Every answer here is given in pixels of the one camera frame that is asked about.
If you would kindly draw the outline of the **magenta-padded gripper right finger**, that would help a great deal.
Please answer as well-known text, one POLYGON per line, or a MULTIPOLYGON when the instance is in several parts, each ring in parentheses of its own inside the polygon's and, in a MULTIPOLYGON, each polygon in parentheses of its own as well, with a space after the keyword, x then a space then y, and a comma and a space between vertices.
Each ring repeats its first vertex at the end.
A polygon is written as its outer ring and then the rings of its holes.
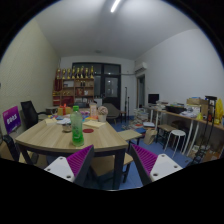
POLYGON ((166 154, 156 155, 135 144, 131 145, 130 154, 133 157, 143 185, 157 181, 182 169, 166 154))

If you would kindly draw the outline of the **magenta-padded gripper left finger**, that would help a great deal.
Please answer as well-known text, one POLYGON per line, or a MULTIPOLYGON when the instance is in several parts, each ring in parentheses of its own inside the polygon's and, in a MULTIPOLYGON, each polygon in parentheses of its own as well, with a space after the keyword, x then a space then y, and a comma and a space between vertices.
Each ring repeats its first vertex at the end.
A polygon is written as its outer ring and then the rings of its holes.
POLYGON ((45 171, 82 186, 93 157, 94 146, 90 145, 68 157, 58 157, 45 171))

